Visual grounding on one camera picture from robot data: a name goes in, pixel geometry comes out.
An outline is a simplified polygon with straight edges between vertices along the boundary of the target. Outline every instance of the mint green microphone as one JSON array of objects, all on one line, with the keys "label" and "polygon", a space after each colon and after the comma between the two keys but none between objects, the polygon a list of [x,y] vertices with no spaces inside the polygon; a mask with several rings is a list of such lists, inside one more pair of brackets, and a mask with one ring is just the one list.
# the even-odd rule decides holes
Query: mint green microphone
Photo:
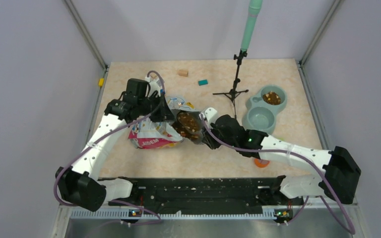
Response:
[{"label": "mint green microphone", "polygon": [[246,27],[245,32],[243,34],[242,39],[242,45],[240,46],[240,53],[239,56],[234,55],[234,60],[237,60],[237,70],[236,70],[236,77],[233,81],[233,88],[228,93],[213,93],[213,95],[224,95],[228,99],[231,100],[234,107],[234,118],[237,119],[236,116],[236,102],[235,99],[237,96],[239,96],[241,93],[247,93],[249,92],[249,89],[243,90],[243,91],[237,91],[237,84],[240,82],[239,79],[239,69],[240,65],[242,64],[242,60],[244,57],[248,56],[248,48],[249,44],[251,43],[252,33],[254,32],[255,23],[257,15],[260,12],[260,8],[262,7],[262,0],[251,0],[251,3],[249,3],[249,15],[248,19],[246,21]]},{"label": "mint green microphone", "polygon": [[243,34],[242,45],[240,46],[240,50],[242,52],[247,51],[249,48],[252,33],[255,28],[256,18],[260,12],[260,8],[262,7],[262,2],[262,0],[251,0],[251,3],[249,3],[248,19],[246,21],[245,32]]}]

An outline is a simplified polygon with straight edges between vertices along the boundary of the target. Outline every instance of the black mounting plate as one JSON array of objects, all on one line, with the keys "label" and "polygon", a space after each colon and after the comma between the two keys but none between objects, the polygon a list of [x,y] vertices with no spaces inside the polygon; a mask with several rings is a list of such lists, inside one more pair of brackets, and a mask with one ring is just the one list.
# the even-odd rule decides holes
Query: black mounting plate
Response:
[{"label": "black mounting plate", "polygon": [[[287,205],[276,187],[279,178],[122,178],[133,183],[130,197],[158,214],[260,214],[264,205]],[[302,205],[301,198],[291,199]],[[109,202],[110,206],[119,206]]]}]

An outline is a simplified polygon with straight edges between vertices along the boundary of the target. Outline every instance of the pet food bag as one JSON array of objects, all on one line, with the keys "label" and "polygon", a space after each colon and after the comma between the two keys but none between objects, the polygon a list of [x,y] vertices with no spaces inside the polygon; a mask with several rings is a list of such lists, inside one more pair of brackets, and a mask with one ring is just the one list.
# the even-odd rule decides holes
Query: pet food bag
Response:
[{"label": "pet food bag", "polygon": [[[166,96],[167,105],[176,116],[179,113],[189,112],[198,114],[195,107],[181,96]],[[128,139],[136,148],[155,149],[164,147],[174,147],[181,143],[184,138],[196,139],[195,135],[185,133],[183,127],[178,126],[178,122],[152,122],[150,118],[135,124],[130,130]]]}]

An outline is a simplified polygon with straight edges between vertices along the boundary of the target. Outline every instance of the double pet bowl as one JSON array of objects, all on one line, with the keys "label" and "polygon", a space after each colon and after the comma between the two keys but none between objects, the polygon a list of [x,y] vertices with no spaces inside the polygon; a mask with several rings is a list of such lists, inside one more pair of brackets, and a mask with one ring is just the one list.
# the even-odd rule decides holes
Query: double pet bowl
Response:
[{"label": "double pet bowl", "polygon": [[[271,105],[263,100],[263,95],[274,92],[280,99],[279,105]],[[287,94],[276,85],[267,85],[258,93],[246,101],[248,112],[242,118],[242,125],[245,129],[255,129],[272,134],[275,129],[277,114],[287,105]]]}]

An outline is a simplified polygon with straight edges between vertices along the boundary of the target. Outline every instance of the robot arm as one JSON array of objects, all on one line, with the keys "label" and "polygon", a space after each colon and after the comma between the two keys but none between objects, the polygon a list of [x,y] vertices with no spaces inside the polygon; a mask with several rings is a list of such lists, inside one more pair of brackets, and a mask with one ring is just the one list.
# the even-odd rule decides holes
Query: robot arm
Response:
[{"label": "robot arm", "polygon": [[[149,118],[154,122],[174,120],[160,86],[160,79],[128,80],[121,97],[107,105],[97,130],[83,150],[86,152],[61,175],[58,187],[63,200],[96,211],[104,202],[129,197],[130,181],[121,178],[97,180],[109,152],[129,123],[150,113]],[[63,170],[60,167],[56,177]]]},{"label": "robot arm", "polygon": [[[146,78],[146,81],[130,79],[121,99],[114,99],[107,105],[97,130],[84,149],[87,150],[86,153],[60,176],[58,187],[62,199],[96,211],[104,202],[130,197],[133,184],[129,180],[116,178],[98,181],[99,173],[115,142],[130,123],[139,116],[154,111],[155,113],[149,117],[154,122],[175,120],[167,106],[164,93],[160,93],[158,80],[150,82],[149,78]],[[208,108],[201,114],[204,115],[202,120],[209,128],[202,131],[203,143],[211,149],[221,146],[214,139],[214,135],[245,157],[262,157],[310,172],[306,176],[279,176],[270,188],[274,196],[293,199],[306,195],[326,195],[333,199],[318,172],[309,163],[292,154],[293,152],[306,157],[325,174],[342,203],[352,203],[361,171],[344,148],[336,147],[334,151],[305,148],[281,141],[261,131],[245,130],[235,118],[229,115],[219,117],[213,108]],[[269,150],[270,153],[260,153],[260,149]],[[56,177],[63,170],[64,168],[59,168]]]},{"label": "robot arm", "polygon": [[345,148],[336,146],[333,151],[329,151],[294,145],[261,131],[245,130],[236,119],[229,115],[219,117],[214,108],[204,110],[201,115],[203,115],[201,119],[206,122],[205,124],[208,125],[211,132],[204,131],[205,143],[211,149],[216,149],[221,145],[213,139],[212,135],[214,135],[228,145],[246,149],[246,151],[235,149],[243,156],[282,162],[309,172],[310,175],[305,176],[279,176],[277,178],[279,183],[274,189],[287,198],[326,195],[334,199],[318,171],[295,155],[298,154],[319,168],[320,173],[324,174],[342,203],[351,204],[353,202],[361,170]]}]

